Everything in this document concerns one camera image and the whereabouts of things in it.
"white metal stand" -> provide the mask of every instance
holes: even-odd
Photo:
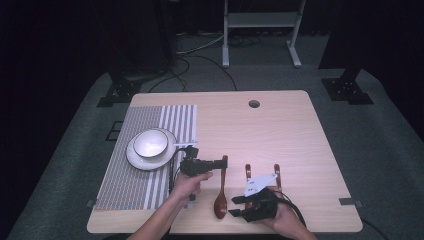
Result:
[[[291,40],[287,41],[287,47],[295,68],[302,67],[294,45],[302,22],[303,9],[306,0],[301,0],[297,12],[284,13],[228,13],[228,0],[224,5],[224,43],[222,45],[222,65],[230,66],[228,54],[228,29],[229,28],[252,28],[252,27],[292,27]]]

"striped placemat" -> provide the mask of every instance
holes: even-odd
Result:
[[[94,209],[157,209],[168,196],[169,163],[151,171],[137,169],[127,160],[127,145],[138,133],[150,128],[169,130],[177,143],[195,142],[196,116],[196,105],[130,107]],[[176,156],[175,169],[182,157],[181,152]]]

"right hand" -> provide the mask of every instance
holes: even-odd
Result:
[[[275,191],[275,195],[283,198],[277,187],[268,187]],[[276,231],[278,234],[295,240],[316,240],[317,238],[300,222],[293,209],[283,203],[278,204],[277,214],[274,218],[262,220],[262,222]]]

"white bowl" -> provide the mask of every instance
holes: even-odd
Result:
[[[157,158],[168,147],[168,137],[158,129],[149,129],[138,134],[133,147],[140,157]]]

